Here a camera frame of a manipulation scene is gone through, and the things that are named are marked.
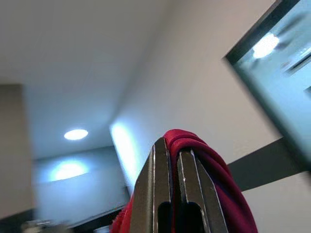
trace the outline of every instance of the ceiling light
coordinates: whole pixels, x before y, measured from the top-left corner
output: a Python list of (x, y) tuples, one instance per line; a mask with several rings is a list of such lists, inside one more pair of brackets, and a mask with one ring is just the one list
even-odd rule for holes
[(253, 47), (255, 58), (261, 58), (270, 54), (273, 49), (277, 46), (280, 39), (273, 35), (272, 33), (268, 33), (265, 35), (260, 41)]
[(68, 140), (79, 140), (88, 135), (88, 131), (83, 129), (71, 130), (65, 133), (64, 137)]

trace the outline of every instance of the white ceiling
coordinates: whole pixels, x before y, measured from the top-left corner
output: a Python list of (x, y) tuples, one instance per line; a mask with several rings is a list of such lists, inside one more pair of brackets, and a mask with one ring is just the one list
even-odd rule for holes
[[(118, 102), (170, 0), (1, 0), (0, 84), (22, 83), (35, 158), (112, 145)], [(69, 142), (82, 127), (89, 136)]]

